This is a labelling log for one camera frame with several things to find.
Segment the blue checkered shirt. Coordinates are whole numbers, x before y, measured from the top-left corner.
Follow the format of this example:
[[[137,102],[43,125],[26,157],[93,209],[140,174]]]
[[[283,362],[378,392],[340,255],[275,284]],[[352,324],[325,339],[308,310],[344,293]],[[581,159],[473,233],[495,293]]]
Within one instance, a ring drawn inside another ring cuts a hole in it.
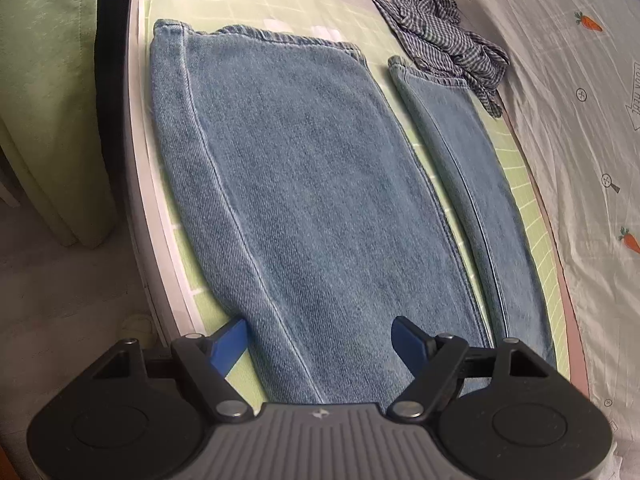
[[[439,79],[462,79],[486,112],[502,116],[498,87],[510,58],[461,26],[456,0],[372,0],[414,65]]]

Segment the grey printed bed sheet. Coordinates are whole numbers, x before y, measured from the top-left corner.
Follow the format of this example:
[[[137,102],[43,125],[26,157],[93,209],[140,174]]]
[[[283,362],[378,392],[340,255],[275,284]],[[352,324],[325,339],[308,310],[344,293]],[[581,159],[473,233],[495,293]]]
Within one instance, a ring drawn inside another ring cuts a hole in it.
[[[457,0],[546,206],[589,391],[639,470],[639,0]]]

